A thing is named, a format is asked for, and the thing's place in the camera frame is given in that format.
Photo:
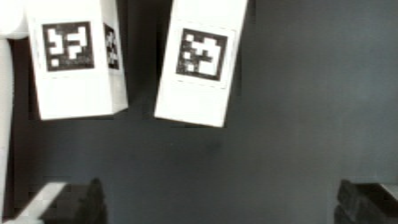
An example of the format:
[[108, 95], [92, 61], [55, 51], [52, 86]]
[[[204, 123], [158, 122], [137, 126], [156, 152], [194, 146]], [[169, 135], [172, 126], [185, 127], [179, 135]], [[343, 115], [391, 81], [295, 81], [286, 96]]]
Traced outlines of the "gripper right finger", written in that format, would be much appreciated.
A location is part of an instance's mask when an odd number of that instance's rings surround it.
[[398, 224], [398, 184], [341, 181], [334, 224]]

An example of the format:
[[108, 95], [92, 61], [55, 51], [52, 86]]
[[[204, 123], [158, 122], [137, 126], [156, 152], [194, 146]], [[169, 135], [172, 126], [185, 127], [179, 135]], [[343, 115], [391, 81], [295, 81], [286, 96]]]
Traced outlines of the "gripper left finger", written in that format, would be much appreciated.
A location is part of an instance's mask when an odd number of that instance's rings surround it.
[[108, 224], [100, 179], [87, 184], [50, 182], [18, 216], [2, 224]]

